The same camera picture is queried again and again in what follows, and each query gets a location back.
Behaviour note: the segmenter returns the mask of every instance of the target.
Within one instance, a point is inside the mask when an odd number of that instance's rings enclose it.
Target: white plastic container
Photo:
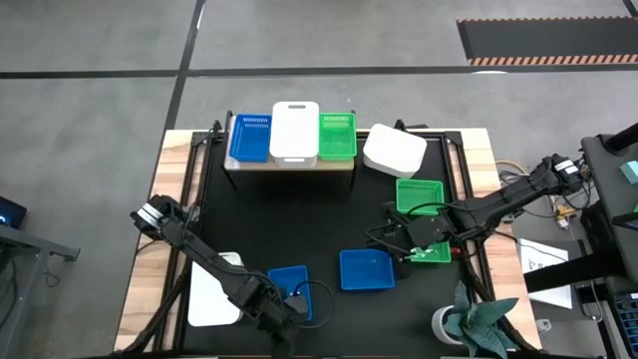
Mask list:
[[[241,257],[235,252],[220,253],[232,265],[243,266]],[[228,325],[241,319],[243,313],[228,301],[219,280],[192,264],[190,296],[188,301],[188,323],[195,327]]]
[[[282,168],[312,168],[319,154],[319,105],[278,102],[272,107],[270,154]]]
[[[453,305],[449,305],[447,307],[439,308],[432,316],[432,331],[435,332],[435,336],[439,338],[442,342],[446,344],[452,345],[463,345],[462,342],[456,340],[450,336],[450,334],[446,333],[446,330],[443,328],[443,318],[446,314],[454,308]]]
[[[421,168],[428,142],[418,136],[377,124],[363,147],[363,163],[400,179],[410,179]]]

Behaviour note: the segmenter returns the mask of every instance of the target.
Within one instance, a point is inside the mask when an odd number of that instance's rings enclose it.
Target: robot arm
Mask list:
[[[258,321],[258,328],[268,332],[275,344],[291,343],[308,311],[304,296],[284,300],[265,274],[228,263],[188,230],[191,215],[171,197],[154,195],[131,218],[143,234],[176,247],[219,280],[228,300]]]
[[[439,209],[438,216],[421,216],[405,224],[416,247],[450,240],[458,245],[465,240],[489,237],[507,214],[548,194],[568,195],[582,189],[584,178],[569,158],[546,157],[528,177],[511,183],[484,197],[457,200]]]

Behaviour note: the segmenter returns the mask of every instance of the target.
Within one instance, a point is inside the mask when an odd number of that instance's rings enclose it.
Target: green basket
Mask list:
[[[397,210],[407,213],[419,204],[444,202],[443,183],[438,180],[397,179]],[[421,207],[412,212],[418,215],[438,215],[440,205]]]
[[[355,114],[319,115],[319,158],[349,161],[357,155]]]
[[[412,255],[408,258],[413,262],[421,263],[450,263],[452,254],[450,253],[450,243],[448,241],[430,244],[426,250],[413,248]]]

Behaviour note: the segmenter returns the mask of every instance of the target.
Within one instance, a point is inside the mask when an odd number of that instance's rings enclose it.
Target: potted plant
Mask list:
[[[465,344],[470,355],[475,356],[479,348],[507,358],[506,349],[518,349],[500,331],[496,322],[516,305],[518,298],[494,302],[470,304],[468,290],[459,281],[455,289],[455,305],[440,308],[432,317],[432,329],[439,340],[448,344]]]

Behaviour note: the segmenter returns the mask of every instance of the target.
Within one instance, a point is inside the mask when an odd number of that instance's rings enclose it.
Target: blue plastic basket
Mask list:
[[[376,249],[342,250],[339,253],[341,289],[389,289],[395,287],[390,254]]]
[[[277,284],[277,287],[284,288],[286,295],[284,299],[294,295],[294,290],[300,283],[308,280],[308,268],[305,265],[296,265],[268,270],[268,277]],[[308,305],[308,315],[306,320],[312,320],[312,302],[310,301],[310,285],[305,283],[299,287],[299,292],[306,297]]]
[[[237,115],[230,156],[240,162],[268,162],[271,125],[270,115]]]

